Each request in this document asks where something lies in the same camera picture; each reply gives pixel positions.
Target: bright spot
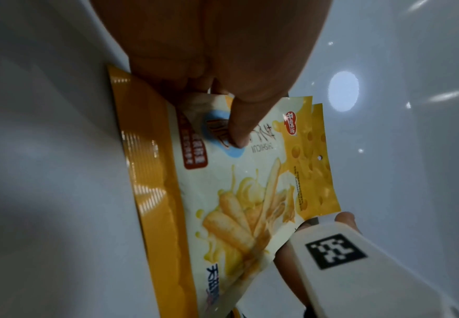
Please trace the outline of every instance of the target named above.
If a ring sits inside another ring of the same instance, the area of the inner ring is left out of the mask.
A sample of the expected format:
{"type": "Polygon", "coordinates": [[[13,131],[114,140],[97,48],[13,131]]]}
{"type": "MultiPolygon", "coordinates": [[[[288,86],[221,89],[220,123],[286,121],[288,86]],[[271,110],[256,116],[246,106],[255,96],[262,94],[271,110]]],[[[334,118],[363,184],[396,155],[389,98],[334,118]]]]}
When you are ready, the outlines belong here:
{"type": "Polygon", "coordinates": [[[420,7],[422,7],[425,3],[427,3],[428,0],[418,0],[416,2],[414,2],[410,7],[409,9],[407,9],[407,12],[413,12],[413,11],[416,11],[417,9],[419,9],[420,7]]]}
{"type": "Polygon", "coordinates": [[[428,99],[429,102],[436,103],[436,102],[443,102],[453,98],[459,97],[459,91],[443,93],[439,95],[432,96],[428,99]]]}
{"type": "Polygon", "coordinates": [[[353,73],[342,71],[329,83],[329,101],[338,112],[349,111],[359,98],[359,81],[353,73]]]}

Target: qr code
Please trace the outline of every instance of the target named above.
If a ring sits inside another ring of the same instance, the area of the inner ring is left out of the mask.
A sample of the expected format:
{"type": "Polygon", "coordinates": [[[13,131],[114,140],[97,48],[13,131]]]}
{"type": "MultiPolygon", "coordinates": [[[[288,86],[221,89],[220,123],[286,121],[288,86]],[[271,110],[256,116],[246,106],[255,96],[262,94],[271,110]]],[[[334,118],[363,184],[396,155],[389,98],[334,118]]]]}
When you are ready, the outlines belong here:
{"type": "Polygon", "coordinates": [[[321,270],[367,257],[342,234],[308,243],[306,248],[321,270]]]}

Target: white device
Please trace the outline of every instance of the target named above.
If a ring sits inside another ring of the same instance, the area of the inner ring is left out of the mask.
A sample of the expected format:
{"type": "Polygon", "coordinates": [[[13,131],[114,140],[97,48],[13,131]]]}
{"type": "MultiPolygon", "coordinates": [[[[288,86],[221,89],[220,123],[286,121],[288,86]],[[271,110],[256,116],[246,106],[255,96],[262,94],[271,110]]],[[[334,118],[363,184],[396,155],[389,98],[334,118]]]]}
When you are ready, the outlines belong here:
{"type": "Polygon", "coordinates": [[[303,229],[288,244],[319,318],[459,318],[449,297],[345,224],[303,229]]]}

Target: yellow snack bag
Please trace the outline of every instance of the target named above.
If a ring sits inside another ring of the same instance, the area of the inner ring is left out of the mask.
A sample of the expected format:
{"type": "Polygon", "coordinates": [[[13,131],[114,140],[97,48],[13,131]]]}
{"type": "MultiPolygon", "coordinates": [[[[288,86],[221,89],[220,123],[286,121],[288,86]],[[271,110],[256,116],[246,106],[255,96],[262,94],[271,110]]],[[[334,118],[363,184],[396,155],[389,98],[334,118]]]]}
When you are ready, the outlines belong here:
{"type": "Polygon", "coordinates": [[[238,149],[232,98],[175,108],[108,71],[160,314],[225,317],[304,220],[340,211],[322,105],[282,98],[238,149]]]}

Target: hand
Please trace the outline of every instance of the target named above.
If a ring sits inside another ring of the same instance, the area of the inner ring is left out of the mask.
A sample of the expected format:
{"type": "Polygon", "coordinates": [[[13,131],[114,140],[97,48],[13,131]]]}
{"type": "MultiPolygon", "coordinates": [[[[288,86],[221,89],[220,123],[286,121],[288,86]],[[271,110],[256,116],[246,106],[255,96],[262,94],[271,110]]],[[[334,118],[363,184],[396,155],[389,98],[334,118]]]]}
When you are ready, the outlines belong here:
{"type": "MultiPolygon", "coordinates": [[[[334,220],[336,222],[344,223],[360,233],[359,228],[356,226],[355,216],[353,213],[341,212],[335,216],[334,220]]],[[[304,222],[297,230],[300,231],[310,226],[310,224],[304,222]]],[[[297,267],[293,261],[294,258],[292,253],[293,252],[291,248],[285,244],[278,250],[278,252],[276,252],[274,262],[278,272],[282,276],[283,280],[285,280],[292,292],[301,301],[301,303],[303,303],[304,306],[308,307],[311,305],[309,302],[308,293],[306,292],[303,281],[301,280],[301,276],[297,271],[297,267]]]]}
{"type": "Polygon", "coordinates": [[[235,95],[233,141],[292,87],[331,0],[92,0],[132,72],[172,100],[178,92],[235,95]]]}

